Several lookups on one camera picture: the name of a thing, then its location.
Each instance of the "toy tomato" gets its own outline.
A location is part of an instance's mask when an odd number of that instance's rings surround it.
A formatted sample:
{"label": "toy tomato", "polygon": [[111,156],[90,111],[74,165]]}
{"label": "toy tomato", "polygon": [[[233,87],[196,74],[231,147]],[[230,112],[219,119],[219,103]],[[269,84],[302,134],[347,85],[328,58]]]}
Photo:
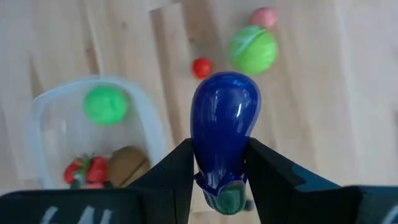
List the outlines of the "toy tomato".
{"label": "toy tomato", "polygon": [[80,170],[81,160],[75,159],[69,166],[65,169],[63,173],[63,179],[66,183],[72,184],[75,180],[75,172]]}
{"label": "toy tomato", "polygon": [[98,156],[91,160],[91,166],[87,173],[86,180],[88,182],[103,182],[108,177],[106,175],[106,169],[108,162],[105,158]]}
{"label": "toy tomato", "polygon": [[205,79],[213,71],[213,63],[207,58],[198,58],[192,64],[193,74],[197,79]]}

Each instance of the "toy green ball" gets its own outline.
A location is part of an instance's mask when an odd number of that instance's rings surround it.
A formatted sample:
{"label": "toy green ball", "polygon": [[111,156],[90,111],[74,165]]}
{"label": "toy green ball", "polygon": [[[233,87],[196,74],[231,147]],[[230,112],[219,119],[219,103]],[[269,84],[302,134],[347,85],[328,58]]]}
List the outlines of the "toy green ball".
{"label": "toy green ball", "polygon": [[102,125],[112,125],[123,120],[128,107],[124,92],[111,86],[99,86],[90,90],[83,101],[88,119]]}
{"label": "toy green ball", "polygon": [[229,43],[229,59],[234,69],[255,75],[268,69],[277,58],[275,38],[259,26],[240,30]]}

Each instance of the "pink ball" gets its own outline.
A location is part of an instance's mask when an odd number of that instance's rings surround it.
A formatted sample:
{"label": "pink ball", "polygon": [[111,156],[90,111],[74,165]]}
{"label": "pink ball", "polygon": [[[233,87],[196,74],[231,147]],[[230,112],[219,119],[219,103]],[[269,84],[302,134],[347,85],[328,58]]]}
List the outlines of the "pink ball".
{"label": "pink ball", "polygon": [[273,7],[261,7],[256,9],[251,16],[253,25],[261,26],[266,29],[273,29],[276,26],[277,13]]}

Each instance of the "plastic container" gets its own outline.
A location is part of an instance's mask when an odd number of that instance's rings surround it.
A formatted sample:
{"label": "plastic container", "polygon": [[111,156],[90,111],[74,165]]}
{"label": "plastic container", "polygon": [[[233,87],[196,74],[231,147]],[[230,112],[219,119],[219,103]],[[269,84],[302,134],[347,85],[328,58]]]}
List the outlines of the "plastic container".
{"label": "plastic container", "polygon": [[[90,121],[83,99],[94,87],[116,86],[130,100],[122,122],[102,126]],[[151,167],[167,153],[167,139],[157,110],[136,85],[119,77],[92,76],[56,87],[38,96],[26,133],[37,182],[44,189],[66,189],[63,171],[83,154],[110,156],[124,146],[135,145],[149,157]]]}

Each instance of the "red strawberry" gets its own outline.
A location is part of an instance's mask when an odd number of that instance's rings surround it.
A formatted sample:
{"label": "red strawberry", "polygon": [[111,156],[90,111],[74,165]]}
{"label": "red strawberry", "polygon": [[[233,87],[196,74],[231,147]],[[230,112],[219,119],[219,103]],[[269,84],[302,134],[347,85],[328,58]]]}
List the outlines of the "red strawberry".
{"label": "red strawberry", "polygon": [[108,162],[104,157],[97,156],[91,160],[91,166],[87,173],[86,180],[88,182],[104,182],[108,176],[106,169]]}
{"label": "red strawberry", "polygon": [[80,165],[78,165],[75,161],[73,161],[69,166],[65,169],[63,173],[63,179],[66,183],[72,184],[75,180],[75,171],[80,170]]}

